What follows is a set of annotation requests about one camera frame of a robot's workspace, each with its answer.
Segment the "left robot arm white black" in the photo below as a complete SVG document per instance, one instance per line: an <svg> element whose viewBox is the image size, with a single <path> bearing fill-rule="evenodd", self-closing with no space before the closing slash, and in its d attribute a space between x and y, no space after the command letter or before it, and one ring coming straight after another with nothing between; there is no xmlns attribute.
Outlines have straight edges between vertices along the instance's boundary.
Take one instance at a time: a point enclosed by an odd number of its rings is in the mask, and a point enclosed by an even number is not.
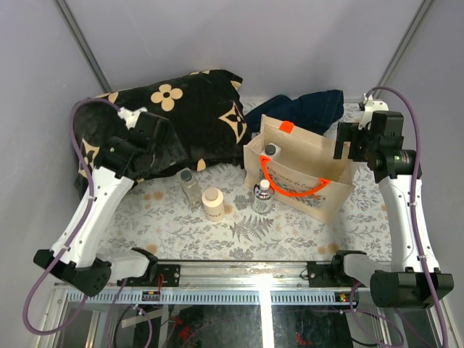
<svg viewBox="0 0 464 348"><path fill-rule="evenodd" d="M118 254L99 254L97 249L117 206L137 181L186 158L171 122L141 112L123 138L113 136L104 142L70 224L50 249L36 252L34 263L88 297L95 297L108 283L155 284L159 269L152 253L139 247Z"/></svg>

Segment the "clear round bottle white cap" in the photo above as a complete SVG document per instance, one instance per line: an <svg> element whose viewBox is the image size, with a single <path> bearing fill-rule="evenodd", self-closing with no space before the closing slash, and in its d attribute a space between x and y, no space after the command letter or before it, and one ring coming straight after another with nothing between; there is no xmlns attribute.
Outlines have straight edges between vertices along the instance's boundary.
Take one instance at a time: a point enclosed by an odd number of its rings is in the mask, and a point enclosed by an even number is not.
<svg viewBox="0 0 464 348"><path fill-rule="evenodd" d="M274 190L267 179L261 180L254 185L251 197L251 206L255 212L260 214L270 210L274 196Z"/></svg>

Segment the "clear square bottle grey cap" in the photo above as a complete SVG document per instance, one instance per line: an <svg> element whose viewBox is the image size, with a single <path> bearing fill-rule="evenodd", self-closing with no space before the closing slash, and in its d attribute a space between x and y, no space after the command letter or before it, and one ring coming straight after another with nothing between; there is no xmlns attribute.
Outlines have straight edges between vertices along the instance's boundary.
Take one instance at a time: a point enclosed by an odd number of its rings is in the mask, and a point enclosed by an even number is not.
<svg viewBox="0 0 464 348"><path fill-rule="evenodd" d="M178 173L179 181L191 207L196 207L201 204L202 193L199 187L198 180L193 172L188 169L182 169Z"/></svg>

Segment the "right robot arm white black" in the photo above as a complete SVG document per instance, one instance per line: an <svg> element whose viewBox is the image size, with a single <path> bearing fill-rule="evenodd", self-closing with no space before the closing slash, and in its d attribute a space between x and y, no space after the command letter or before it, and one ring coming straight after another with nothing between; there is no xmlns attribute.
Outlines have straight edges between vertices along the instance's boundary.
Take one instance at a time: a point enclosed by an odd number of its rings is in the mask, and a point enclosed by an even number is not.
<svg viewBox="0 0 464 348"><path fill-rule="evenodd" d="M384 266L364 252L340 251L333 257L332 281L346 286L357 280L370 289L378 307L426 309L454 288L449 273L440 270L428 240L421 202L421 180L413 179L416 153L403 149L404 117L375 111L366 125L339 123L334 159L365 162L373 172L386 205L391 235L391 265Z"/></svg>

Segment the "beige round bottle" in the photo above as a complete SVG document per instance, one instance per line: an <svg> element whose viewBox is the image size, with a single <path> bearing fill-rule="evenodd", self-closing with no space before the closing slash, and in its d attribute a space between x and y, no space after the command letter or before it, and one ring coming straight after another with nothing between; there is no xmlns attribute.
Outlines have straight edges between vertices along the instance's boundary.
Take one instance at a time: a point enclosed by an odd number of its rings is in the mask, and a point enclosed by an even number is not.
<svg viewBox="0 0 464 348"><path fill-rule="evenodd" d="M206 189L202 193L202 204L207 219L212 222L220 221L225 216L223 192L214 187Z"/></svg>

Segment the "white rectangular lotion bottle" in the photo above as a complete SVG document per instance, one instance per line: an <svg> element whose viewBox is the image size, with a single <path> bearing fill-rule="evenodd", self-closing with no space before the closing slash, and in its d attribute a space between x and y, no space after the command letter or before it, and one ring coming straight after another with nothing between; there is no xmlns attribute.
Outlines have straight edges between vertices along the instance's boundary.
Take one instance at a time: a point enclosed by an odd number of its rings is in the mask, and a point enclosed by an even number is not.
<svg viewBox="0 0 464 348"><path fill-rule="evenodd" d="M269 157L275 160L279 157L280 153L281 153L281 148L274 143L269 143L268 145L266 145L262 152L262 154L265 155L266 157Z"/></svg>

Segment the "beige canvas bag orange handles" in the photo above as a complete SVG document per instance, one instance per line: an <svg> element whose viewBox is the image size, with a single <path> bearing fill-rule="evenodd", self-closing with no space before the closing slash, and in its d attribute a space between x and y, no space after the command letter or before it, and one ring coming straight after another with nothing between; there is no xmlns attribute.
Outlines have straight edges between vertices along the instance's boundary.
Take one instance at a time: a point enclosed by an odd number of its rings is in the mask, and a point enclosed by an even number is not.
<svg viewBox="0 0 464 348"><path fill-rule="evenodd" d="M262 154L269 143L281 148L277 159ZM244 146L244 185L252 188L270 181L275 199L330 224L354 191L357 166L348 159L334 159L335 141L262 116L260 132Z"/></svg>

